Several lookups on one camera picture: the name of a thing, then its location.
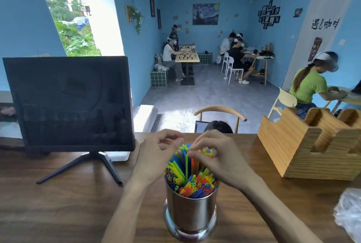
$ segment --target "plastic bag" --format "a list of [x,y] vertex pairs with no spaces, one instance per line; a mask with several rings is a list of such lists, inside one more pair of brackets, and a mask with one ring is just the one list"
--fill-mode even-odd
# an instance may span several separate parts
[[356,243],[361,243],[361,189],[348,188],[334,209],[336,224],[344,227]]

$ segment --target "wooden caddy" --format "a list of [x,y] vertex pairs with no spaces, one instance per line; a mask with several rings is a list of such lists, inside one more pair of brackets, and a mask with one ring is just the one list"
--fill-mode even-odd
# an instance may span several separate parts
[[265,116],[258,137],[278,172],[287,178],[353,180],[361,170],[361,112],[348,109],[339,118],[312,108],[302,121],[285,108],[278,122]]

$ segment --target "green tiled bench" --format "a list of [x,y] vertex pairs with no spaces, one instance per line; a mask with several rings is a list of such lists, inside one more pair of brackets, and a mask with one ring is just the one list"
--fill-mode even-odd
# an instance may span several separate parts
[[151,85],[153,87],[167,87],[167,73],[168,71],[152,71]]
[[198,53],[200,64],[210,64],[210,54]]

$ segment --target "hanging plant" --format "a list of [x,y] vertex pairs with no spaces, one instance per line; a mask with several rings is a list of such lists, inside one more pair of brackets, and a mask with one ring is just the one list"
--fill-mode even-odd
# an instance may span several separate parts
[[140,13],[140,11],[138,11],[138,9],[133,6],[130,6],[130,14],[132,15],[132,19],[136,20],[135,29],[137,31],[137,34],[140,35],[140,29],[142,27],[143,16]]

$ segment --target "monitor stand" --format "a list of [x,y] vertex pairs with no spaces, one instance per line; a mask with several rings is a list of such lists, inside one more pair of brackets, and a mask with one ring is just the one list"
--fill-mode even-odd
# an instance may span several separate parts
[[111,175],[114,178],[115,182],[119,186],[123,186],[123,183],[120,181],[120,177],[118,175],[118,172],[115,169],[111,159],[104,152],[86,152],[85,154],[82,154],[80,157],[74,159],[73,161],[69,162],[68,164],[64,165],[63,167],[57,169],[55,172],[51,173],[50,175],[40,179],[36,183],[41,184],[43,182],[46,182],[47,180],[57,176],[58,174],[61,174],[62,172],[65,172],[66,170],[78,165],[79,163],[89,161],[89,160],[93,160],[93,159],[100,159],[106,165],[107,169],[111,173]]

